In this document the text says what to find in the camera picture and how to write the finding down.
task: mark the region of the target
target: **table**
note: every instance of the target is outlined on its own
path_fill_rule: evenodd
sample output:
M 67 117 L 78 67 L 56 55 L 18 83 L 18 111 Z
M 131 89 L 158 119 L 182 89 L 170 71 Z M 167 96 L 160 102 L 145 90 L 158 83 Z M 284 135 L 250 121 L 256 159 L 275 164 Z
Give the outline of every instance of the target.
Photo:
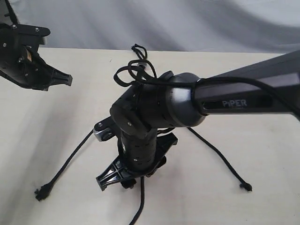
M 41 48 L 47 63 L 73 76 L 71 87 L 24 90 L 0 80 L 0 224 L 126 225 L 140 203 L 140 188 L 109 186 L 95 178 L 117 156 L 116 139 L 94 136 L 38 202 L 34 190 L 50 181 L 78 143 L 125 91 L 114 72 L 130 51 Z M 157 73 L 209 77 L 274 54 L 149 52 Z M 290 115 L 213 115 L 196 131 L 218 147 L 253 186 L 247 193 L 222 160 L 187 129 L 167 164 L 145 180 L 139 225 L 300 224 L 300 125 Z

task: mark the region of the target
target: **piper logo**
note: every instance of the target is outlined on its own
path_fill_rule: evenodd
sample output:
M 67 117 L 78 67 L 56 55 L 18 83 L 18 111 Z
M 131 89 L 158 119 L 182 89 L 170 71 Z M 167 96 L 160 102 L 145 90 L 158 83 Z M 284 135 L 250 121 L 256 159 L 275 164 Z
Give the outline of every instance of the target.
M 236 100 L 228 100 L 222 101 L 223 107 L 242 107 L 247 106 L 247 101 L 245 99 L 236 99 Z

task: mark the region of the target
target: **white table surface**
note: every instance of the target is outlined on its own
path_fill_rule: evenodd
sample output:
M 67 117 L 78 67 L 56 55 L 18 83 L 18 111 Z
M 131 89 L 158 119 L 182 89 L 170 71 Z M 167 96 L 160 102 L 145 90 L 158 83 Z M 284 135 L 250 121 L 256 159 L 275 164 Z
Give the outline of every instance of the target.
M 125 91 L 114 72 L 136 56 L 130 51 L 40 49 L 54 67 L 73 76 L 71 87 L 24 90 L 0 80 L 0 224 L 126 225 L 140 204 L 140 187 L 101 191 L 95 178 L 117 156 L 116 139 L 92 136 L 50 196 L 34 190 L 60 169 L 94 124 L 109 116 Z M 274 54 L 149 52 L 161 74 L 209 77 Z M 290 115 L 209 116 L 195 128 L 218 147 L 253 186 L 247 193 L 209 147 L 185 128 L 167 164 L 145 180 L 138 225 L 299 225 L 300 124 Z

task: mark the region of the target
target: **robotic arm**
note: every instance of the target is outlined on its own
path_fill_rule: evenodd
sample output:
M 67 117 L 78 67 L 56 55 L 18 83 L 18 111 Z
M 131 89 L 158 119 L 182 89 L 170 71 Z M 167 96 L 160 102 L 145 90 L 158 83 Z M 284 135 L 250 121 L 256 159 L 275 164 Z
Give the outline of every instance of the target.
M 39 56 L 49 29 L 22 24 L 0 23 L 0 76 L 22 88 L 45 90 L 49 86 L 71 86 L 72 76 L 48 64 Z
M 300 106 L 300 51 L 282 55 L 213 77 L 251 78 L 270 85 Z M 191 73 L 162 74 L 159 81 L 193 83 Z M 183 88 L 152 84 L 132 85 L 111 107 L 110 117 L 97 123 L 99 141 L 117 136 L 119 156 L 97 177 L 102 190 L 120 182 L 132 188 L 135 178 L 151 176 L 166 163 L 165 154 L 177 138 L 158 137 L 158 128 L 194 127 L 211 114 L 292 113 L 265 90 L 241 82 L 216 82 Z

